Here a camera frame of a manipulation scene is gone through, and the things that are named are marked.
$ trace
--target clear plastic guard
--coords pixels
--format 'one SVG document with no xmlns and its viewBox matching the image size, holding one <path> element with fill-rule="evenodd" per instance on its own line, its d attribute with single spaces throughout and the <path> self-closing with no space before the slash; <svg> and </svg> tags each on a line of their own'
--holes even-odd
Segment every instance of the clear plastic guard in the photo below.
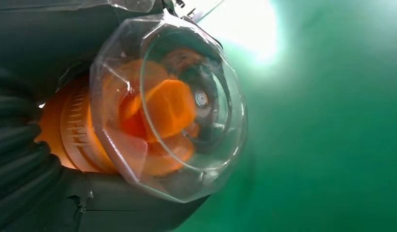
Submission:
<svg viewBox="0 0 397 232">
<path fill-rule="evenodd" d="M 245 139 L 243 99 L 220 45 L 171 15 L 121 24 L 92 65 L 90 108 L 120 174 L 176 202 L 217 191 Z"/>
</svg>

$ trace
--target transparent dome cover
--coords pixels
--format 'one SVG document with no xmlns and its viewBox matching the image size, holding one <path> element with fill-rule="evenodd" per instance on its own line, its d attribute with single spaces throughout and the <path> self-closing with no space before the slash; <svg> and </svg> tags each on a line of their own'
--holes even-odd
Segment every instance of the transparent dome cover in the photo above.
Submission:
<svg viewBox="0 0 397 232">
<path fill-rule="evenodd" d="M 243 99 L 222 48 L 171 15 L 120 25 L 92 65 L 90 109 L 120 174 L 176 202 L 217 191 L 245 138 Z"/>
</svg>

